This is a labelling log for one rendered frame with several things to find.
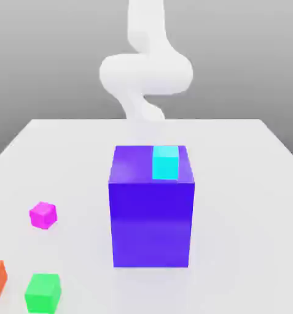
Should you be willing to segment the small cyan cube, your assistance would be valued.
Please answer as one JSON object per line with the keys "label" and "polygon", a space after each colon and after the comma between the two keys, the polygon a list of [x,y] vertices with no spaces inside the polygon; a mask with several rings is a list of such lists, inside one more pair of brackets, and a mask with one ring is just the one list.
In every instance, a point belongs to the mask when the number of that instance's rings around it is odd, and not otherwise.
{"label": "small cyan cube", "polygon": [[154,180],[178,180],[179,147],[154,146],[152,154],[152,178]]}

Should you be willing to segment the small magenta cube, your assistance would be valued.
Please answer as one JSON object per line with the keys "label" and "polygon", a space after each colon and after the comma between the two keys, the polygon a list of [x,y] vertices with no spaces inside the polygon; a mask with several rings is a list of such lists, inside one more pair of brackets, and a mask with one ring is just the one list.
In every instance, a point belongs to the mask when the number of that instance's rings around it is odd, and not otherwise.
{"label": "small magenta cube", "polygon": [[30,211],[31,224],[39,229],[48,229],[57,221],[57,208],[47,202],[39,202]]}

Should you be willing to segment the small green cube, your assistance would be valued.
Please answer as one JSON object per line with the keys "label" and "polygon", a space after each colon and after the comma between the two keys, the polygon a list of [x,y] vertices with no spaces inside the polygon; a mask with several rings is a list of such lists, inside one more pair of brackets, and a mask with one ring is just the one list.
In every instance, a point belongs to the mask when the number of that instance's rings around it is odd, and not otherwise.
{"label": "small green cube", "polygon": [[55,314],[61,297],[58,274],[33,274],[25,291],[29,313]]}

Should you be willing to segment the large purple box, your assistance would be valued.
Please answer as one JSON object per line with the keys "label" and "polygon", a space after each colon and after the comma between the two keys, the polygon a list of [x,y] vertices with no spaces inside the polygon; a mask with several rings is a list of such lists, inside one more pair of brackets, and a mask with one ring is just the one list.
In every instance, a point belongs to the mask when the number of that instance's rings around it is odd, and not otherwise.
{"label": "large purple box", "polygon": [[109,176],[114,267],[189,265],[195,180],[185,146],[179,178],[152,178],[153,148],[115,147]]}

